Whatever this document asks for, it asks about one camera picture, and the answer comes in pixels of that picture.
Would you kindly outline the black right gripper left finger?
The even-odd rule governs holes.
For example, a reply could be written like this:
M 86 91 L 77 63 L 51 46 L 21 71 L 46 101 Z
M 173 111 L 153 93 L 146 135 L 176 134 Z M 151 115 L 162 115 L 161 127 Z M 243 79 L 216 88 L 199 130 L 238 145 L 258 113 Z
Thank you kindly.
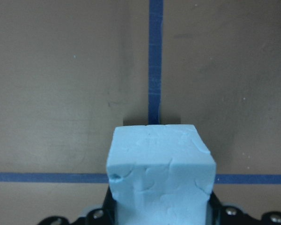
M 104 219 L 107 225 L 116 224 L 116 201 L 113 199 L 111 190 L 108 189 L 103 202 Z

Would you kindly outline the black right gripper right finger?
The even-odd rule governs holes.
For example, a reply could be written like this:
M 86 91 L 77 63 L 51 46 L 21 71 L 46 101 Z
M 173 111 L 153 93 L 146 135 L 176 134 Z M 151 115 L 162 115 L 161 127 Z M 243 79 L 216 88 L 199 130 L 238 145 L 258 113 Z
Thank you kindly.
M 218 225 L 220 223 L 222 204 L 214 192 L 211 193 L 207 202 L 205 225 Z

